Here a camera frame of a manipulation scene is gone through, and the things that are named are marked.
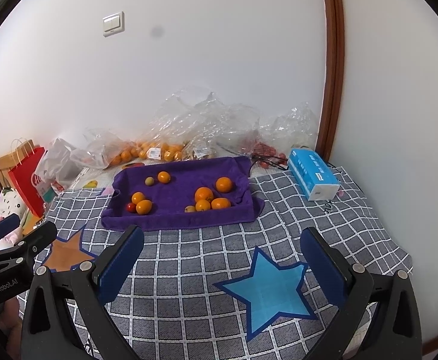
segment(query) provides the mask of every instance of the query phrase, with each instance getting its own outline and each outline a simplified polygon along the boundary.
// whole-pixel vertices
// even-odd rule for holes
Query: star
[[[307,268],[304,262],[279,266],[256,247],[247,275],[214,285],[246,305],[250,341],[280,316],[317,319],[300,292]]]
[[[82,248],[83,229],[75,232],[69,239],[57,237],[51,244],[49,254],[42,262],[51,271],[68,271],[83,261],[90,261],[97,256]]]

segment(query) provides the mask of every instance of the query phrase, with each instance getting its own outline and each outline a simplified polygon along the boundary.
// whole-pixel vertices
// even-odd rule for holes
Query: blue star
[[[247,341],[263,332],[278,317],[317,319],[300,292],[308,265],[279,266],[258,247],[250,272],[214,285],[247,307]]]

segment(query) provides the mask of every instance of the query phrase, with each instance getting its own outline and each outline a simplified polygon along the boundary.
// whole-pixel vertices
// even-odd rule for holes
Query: blue and white package
[[[292,149],[289,169],[307,200],[332,200],[340,183],[319,155],[309,149]]]

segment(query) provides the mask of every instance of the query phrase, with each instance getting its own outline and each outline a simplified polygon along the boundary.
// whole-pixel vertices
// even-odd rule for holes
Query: purple towel
[[[119,231],[126,230],[129,225],[136,225],[148,231],[252,222],[264,208],[264,201],[251,195],[250,169],[251,161],[247,157],[160,163],[124,169],[117,174],[112,184],[115,192],[102,212],[102,225]],[[157,174],[161,171],[170,173],[170,183],[157,182]],[[156,180],[151,187],[144,183],[149,176]],[[216,180],[219,177],[229,177],[234,182],[231,192],[216,191]],[[186,206],[195,204],[194,193],[199,187],[211,188],[215,197],[228,198],[232,206],[222,210],[184,212]],[[126,205],[134,192],[142,192],[152,201],[152,210],[148,215],[126,211]]]

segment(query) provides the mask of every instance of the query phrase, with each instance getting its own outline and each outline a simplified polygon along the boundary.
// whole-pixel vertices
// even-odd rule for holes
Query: human hand
[[[21,358],[22,320],[19,317],[19,300],[16,297],[6,300],[4,310],[0,315],[0,329],[9,332],[6,352],[13,360]]]

